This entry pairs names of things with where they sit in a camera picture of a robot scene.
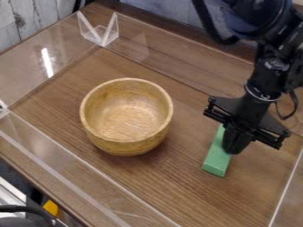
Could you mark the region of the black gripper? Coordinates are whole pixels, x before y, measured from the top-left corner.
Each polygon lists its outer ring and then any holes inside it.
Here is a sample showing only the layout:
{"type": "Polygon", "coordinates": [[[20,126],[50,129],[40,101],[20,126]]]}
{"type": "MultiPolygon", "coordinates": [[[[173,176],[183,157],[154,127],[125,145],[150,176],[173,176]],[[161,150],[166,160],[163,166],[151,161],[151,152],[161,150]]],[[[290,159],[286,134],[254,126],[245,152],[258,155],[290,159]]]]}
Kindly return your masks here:
{"type": "Polygon", "coordinates": [[[227,153],[239,154],[255,141],[281,149],[291,132],[269,112],[270,105],[249,93],[241,98],[209,98],[205,115],[225,126],[223,148],[227,153]]]}

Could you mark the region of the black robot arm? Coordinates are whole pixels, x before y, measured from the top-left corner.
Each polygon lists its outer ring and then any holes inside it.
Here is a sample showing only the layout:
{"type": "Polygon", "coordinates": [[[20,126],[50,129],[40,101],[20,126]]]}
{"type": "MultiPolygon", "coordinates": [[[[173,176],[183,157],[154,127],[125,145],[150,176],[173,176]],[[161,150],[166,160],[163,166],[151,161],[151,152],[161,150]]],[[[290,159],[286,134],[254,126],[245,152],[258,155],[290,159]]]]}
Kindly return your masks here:
{"type": "Polygon", "coordinates": [[[241,98],[211,97],[205,115],[225,126],[223,149],[239,154],[259,141],[281,148],[290,130],[281,123],[290,116],[273,116],[269,108],[285,94],[297,99],[303,87],[303,13],[293,0],[218,0],[233,35],[222,38],[207,6],[197,4],[206,30],[218,43],[257,42],[255,68],[241,98]]]}

